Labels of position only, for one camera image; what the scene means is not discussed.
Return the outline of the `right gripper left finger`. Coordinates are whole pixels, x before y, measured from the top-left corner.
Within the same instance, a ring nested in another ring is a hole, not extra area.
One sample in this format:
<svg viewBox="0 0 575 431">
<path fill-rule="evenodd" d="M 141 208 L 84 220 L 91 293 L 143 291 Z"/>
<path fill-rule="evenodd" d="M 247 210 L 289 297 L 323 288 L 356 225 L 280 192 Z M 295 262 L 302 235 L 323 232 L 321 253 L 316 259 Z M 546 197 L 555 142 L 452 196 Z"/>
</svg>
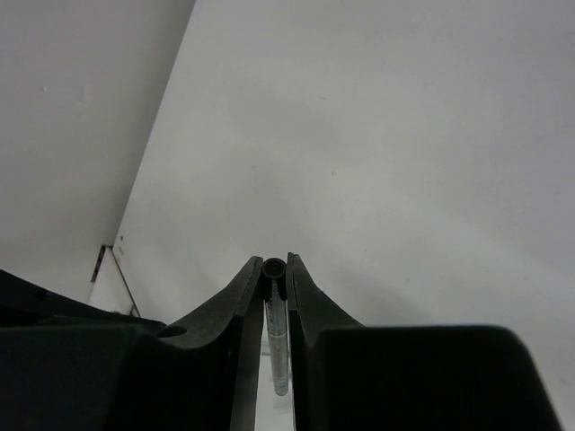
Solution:
<svg viewBox="0 0 575 431">
<path fill-rule="evenodd" d="M 170 324 L 1 327 L 2 429 L 254 429 L 261 270 Z"/>
</svg>

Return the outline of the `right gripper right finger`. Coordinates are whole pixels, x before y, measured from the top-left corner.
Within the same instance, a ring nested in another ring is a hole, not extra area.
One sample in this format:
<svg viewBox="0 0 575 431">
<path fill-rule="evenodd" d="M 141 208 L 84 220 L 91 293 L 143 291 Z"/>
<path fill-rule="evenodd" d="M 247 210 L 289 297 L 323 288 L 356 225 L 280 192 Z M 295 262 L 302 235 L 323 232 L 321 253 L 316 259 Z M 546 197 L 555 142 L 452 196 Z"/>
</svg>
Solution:
<svg viewBox="0 0 575 431">
<path fill-rule="evenodd" d="M 287 257 L 298 430 L 558 430 L 526 346 L 492 325 L 368 327 Z"/>
</svg>

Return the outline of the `black pen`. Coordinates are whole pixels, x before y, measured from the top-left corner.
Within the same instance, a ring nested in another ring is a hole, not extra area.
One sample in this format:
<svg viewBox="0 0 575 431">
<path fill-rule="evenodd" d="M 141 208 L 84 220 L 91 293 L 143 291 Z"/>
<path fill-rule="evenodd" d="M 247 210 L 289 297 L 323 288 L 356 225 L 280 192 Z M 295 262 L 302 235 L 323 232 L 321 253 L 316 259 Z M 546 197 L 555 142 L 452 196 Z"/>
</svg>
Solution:
<svg viewBox="0 0 575 431">
<path fill-rule="evenodd" d="M 266 328 L 274 392 L 288 394 L 288 315 L 286 263 L 279 258 L 266 259 L 262 266 Z"/>
</svg>

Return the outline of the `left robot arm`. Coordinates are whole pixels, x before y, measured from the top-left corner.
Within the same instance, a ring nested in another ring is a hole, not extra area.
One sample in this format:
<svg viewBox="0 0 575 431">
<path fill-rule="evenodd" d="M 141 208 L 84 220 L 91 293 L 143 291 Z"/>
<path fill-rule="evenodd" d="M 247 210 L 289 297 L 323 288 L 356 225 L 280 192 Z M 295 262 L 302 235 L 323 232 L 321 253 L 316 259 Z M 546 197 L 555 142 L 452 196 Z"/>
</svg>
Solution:
<svg viewBox="0 0 575 431">
<path fill-rule="evenodd" d="M 92 307 L 2 270 L 1 327 L 49 323 L 137 323 L 137 318 Z"/>
</svg>

